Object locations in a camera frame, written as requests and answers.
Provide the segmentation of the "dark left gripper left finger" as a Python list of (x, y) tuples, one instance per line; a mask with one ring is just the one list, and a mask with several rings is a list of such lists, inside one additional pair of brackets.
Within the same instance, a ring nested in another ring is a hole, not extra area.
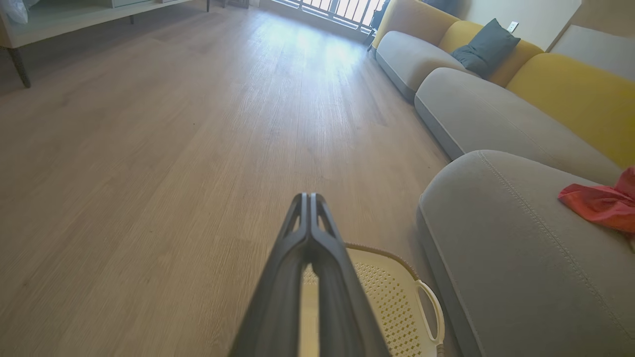
[(308, 217), (308, 194), (299, 193), (293, 197), (234, 337), (231, 357), (299, 355)]

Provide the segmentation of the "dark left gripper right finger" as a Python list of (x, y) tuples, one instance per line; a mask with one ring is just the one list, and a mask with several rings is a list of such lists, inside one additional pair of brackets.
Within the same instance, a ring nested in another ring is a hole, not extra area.
[(326, 199), (309, 197), (309, 257), (318, 277), (319, 355), (390, 355), (370, 301), (340, 237)]

